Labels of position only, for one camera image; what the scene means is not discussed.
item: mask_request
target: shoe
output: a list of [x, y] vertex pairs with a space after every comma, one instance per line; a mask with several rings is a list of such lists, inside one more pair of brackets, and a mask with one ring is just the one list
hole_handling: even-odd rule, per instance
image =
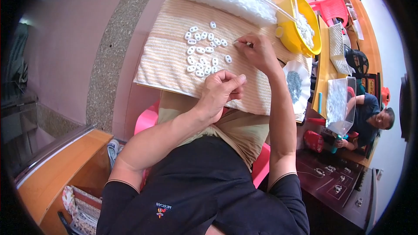
[[116, 157], [118, 156], [118, 153], [119, 153], [119, 149], [120, 149], [120, 144], [118, 140], [113, 139], [110, 141], [110, 143], [107, 144], [107, 154], [109, 155], [111, 170], [113, 169], [113, 166], [115, 164]]

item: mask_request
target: beige towel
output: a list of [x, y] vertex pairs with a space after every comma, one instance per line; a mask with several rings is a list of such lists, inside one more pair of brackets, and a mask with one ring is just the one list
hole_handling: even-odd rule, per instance
[[[216, 22], [216, 29], [210, 28], [211, 21]], [[200, 98], [205, 77], [197, 77], [194, 73], [186, 71], [189, 65], [186, 51], [190, 45], [184, 39], [184, 34], [192, 26], [197, 26], [200, 33], [202, 31], [214, 33], [215, 38], [226, 39], [228, 42], [228, 46], [216, 47], [212, 54], [201, 55], [195, 52], [192, 55], [195, 60], [201, 56], [206, 57], [208, 61], [212, 57], [217, 57], [219, 70], [226, 69], [236, 75], [247, 76], [244, 98], [227, 103], [227, 107], [253, 114], [270, 115], [271, 91], [267, 77], [250, 65], [247, 58], [240, 54], [232, 44], [235, 39], [246, 33], [255, 32], [267, 35], [278, 58], [284, 62], [300, 61], [310, 74], [307, 59], [302, 55], [290, 53], [275, 37], [276, 25], [259, 29], [242, 18], [206, 4], [189, 0], [165, 0], [144, 46], [134, 82]], [[209, 40], [201, 40], [195, 46], [207, 47]], [[226, 63], [225, 55], [230, 55], [233, 62]], [[302, 118], [303, 120], [300, 116], [303, 115], [296, 115], [296, 119]]]

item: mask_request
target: seated man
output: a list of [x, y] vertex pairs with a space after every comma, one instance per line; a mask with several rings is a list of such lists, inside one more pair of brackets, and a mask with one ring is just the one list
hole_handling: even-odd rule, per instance
[[[265, 36], [234, 42], [271, 87], [270, 117], [230, 109], [245, 75], [209, 75], [201, 99], [161, 95], [158, 124], [129, 140], [105, 185], [97, 234], [309, 234], [296, 175], [296, 122], [284, 72]], [[268, 190], [251, 165], [271, 132]], [[143, 171], [152, 166], [139, 191]]]
[[353, 143], [347, 140], [337, 140], [335, 143], [337, 148], [345, 147], [349, 150], [355, 150], [358, 147], [370, 144], [376, 137], [378, 129], [389, 130], [394, 123], [392, 108], [385, 108], [380, 111], [378, 99], [374, 95], [365, 93], [352, 100], [356, 102], [356, 110], [354, 123], [349, 133], [357, 132], [359, 136]]

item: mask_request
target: yellow plastic basin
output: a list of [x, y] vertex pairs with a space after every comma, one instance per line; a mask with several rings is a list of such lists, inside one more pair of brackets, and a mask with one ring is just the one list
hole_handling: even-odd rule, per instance
[[[283, 0], [278, 4], [280, 8], [287, 11], [287, 13], [294, 13], [292, 2], [294, 0]], [[283, 45], [294, 54], [303, 54], [305, 57], [314, 57], [321, 52], [321, 34], [319, 32], [318, 20], [316, 14], [306, 0], [296, 0], [298, 2], [299, 13], [303, 14], [308, 21], [308, 24], [315, 31], [312, 38], [313, 49], [303, 42], [301, 35], [296, 29], [296, 23], [283, 17], [278, 18], [278, 27], [276, 29], [276, 37], [280, 38]]]

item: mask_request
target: floor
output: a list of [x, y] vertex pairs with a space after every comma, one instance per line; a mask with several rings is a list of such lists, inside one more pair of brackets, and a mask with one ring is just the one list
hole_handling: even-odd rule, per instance
[[136, 119], [160, 95], [132, 82], [163, 2], [30, 0], [23, 17], [30, 25], [28, 86], [55, 113], [48, 118], [60, 117], [50, 124], [91, 123], [120, 140], [133, 136]]

